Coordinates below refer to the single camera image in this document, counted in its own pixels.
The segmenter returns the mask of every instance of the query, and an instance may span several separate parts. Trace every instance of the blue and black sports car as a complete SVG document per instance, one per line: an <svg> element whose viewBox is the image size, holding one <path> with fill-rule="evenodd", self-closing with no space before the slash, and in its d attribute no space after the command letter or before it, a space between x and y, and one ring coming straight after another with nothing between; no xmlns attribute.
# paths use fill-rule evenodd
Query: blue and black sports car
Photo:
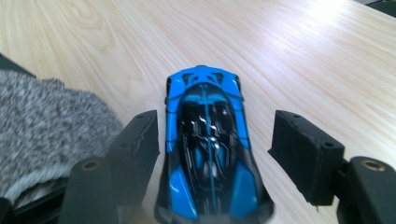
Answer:
<svg viewBox="0 0 396 224"><path fill-rule="evenodd" d="M250 149L239 77L182 70L166 83L161 223L263 223L274 212Z"/></svg>

